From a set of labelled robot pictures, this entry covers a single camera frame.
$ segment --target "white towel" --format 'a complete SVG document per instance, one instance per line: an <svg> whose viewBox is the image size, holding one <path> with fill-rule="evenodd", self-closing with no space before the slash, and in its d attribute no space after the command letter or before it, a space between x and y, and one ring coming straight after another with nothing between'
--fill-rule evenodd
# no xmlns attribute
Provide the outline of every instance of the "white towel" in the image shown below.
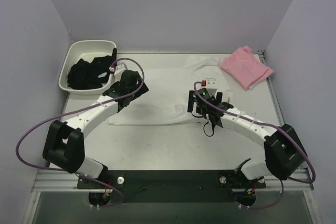
<svg viewBox="0 0 336 224"><path fill-rule="evenodd" d="M189 65L184 68L146 70L145 83L149 92L110 117L109 124L168 125L204 122L205 119L194 118L187 113L188 94L189 90L193 90L194 82L215 78L218 91L223 92L224 99L229 86L218 66L200 66L200 61L204 62L204 58L190 59L187 61ZM191 70L192 66L197 66L197 70Z"/></svg>

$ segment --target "gray wall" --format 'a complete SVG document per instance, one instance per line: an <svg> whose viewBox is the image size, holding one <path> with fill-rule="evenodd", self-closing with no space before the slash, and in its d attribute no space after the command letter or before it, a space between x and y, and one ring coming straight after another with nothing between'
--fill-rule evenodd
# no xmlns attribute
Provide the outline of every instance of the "gray wall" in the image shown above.
<svg viewBox="0 0 336 224"><path fill-rule="evenodd" d="M265 49L292 0L51 0L75 40L121 50Z"/></svg>
<svg viewBox="0 0 336 224"><path fill-rule="evenodd" d="M324 223L336 222L336 0L293 0L266 50L285 121L317 171Z"/></svg>
<svg viewBox="0 0 336 224"><path fill-rule="evenodd" d="M36 170L15 156L19 138L60 112L57 79L69 38L50 0L0 0L0 223L21 223ZM42 164L47 127L22 145L22 155Z"/></svg>

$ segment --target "pink towel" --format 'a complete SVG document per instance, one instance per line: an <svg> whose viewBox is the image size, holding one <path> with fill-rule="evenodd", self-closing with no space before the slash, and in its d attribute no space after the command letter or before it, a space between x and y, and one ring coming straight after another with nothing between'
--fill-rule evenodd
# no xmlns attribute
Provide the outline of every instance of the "pink towel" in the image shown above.
<svg viewBox="0 0 336 224"><path fill-rule="evenodd" d="M230 57L223 60L220 67L230 73L244 89L258 84L274 72L259 62L248 46L239 47Z"/></svg>

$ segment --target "white bin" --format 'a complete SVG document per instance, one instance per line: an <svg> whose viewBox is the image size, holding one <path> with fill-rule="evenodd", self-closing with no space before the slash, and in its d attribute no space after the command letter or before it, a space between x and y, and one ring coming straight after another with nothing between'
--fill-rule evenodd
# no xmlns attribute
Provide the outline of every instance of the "white bin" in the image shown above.
<svg viewBox="0 0 336 224"><path fill-rule="evenodd" d="M61 75L59 76L58 85L61 89L73 94L102 94L108 90L113 82L114 76L110 74L108 82L99 89L77 90L68 87L68 73L71 67L80 59L87 62L92 62L95 57L103 57L111 55L114 48L117 46L114 42L107 40L83 40L71 45L68 54L65 58Z"/></svg>

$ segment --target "metal frame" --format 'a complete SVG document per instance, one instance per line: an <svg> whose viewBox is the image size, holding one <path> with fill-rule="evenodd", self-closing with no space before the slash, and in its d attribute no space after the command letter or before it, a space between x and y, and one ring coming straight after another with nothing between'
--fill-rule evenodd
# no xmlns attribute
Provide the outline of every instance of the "metal frame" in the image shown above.
<svg viewBox="0 0 336 224"><path fill-rule="evenodd" d="M122 54L162 54L165 52L156 51L156 52L122 52ZM178 52L169 52L171 54L181 54ZM265 64L264 51L259 50L256 51L259 55L259 59L262 63ZM267 79L267 85L270 91L270 95L277 113L278 120L281 124L284 124L284 119L282 117L281 109L272 86L271 79ZM68 102L69 95L67 94L66 100L64 103L63 111ZM308 179L310 178L309 172L306 169L296 170L295 173L292 174L294 178L300 179ZM29 198L28 206L26 208L26 212L23 218L23 224L31 224L34 219L34 215L37 209L38 201L40 198L40 193L47 191L59 191L59 192L103 192L103 189L77 189L78 177L75 174L68 174L66 172L57 172L50 170L38 170L34 185L32 187L31 195ZM281 190L281 185L279 180L274 176L266 176L265 177L266 188L259 189L260 191L278 191ZM297 190L302 191L304 193L304 197L307 202L308 210L310 212L310 216L312 222L314 224L321 224L321 218L318 213L317 203L313 195L313 187L309 184L302 184L298 182L294 182L292 180L286 180L283 182L285 186L285 190Z"/></svg>

